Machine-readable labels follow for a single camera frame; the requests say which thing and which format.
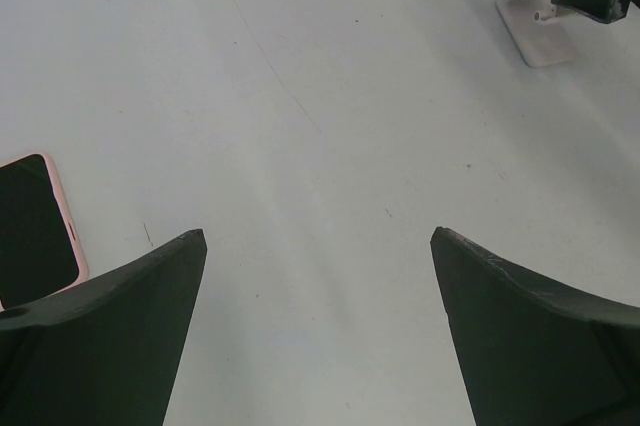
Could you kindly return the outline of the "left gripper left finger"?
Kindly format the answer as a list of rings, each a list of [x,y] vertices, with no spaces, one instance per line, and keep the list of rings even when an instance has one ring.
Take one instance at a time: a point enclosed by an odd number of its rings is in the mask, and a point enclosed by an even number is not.
[[[2,312],[2,424],[163,424],[206,255],[203,231],[190,230]]]

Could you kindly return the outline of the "pink case phone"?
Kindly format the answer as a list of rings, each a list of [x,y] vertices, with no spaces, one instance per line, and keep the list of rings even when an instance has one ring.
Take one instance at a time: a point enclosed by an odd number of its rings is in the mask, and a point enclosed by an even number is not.
[[[52,158],[32,153],[1,166],[1,309],[59,293],[88,266]]]

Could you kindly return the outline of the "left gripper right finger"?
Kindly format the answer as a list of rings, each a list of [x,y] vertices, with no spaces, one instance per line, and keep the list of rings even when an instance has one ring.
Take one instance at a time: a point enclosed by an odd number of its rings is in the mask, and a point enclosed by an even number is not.
[[[509,262],[449,228],[437,228],[430,246],[476,424],[638,424],[638,308]]]

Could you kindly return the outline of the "white phone stand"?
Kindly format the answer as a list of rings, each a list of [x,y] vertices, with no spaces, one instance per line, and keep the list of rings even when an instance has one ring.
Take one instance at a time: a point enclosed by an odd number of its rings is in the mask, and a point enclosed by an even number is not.
[[[574,12],[552,0],[497,0],[496,7],[524,62],[541,68],[570,62],[576,49],[561,20]]]

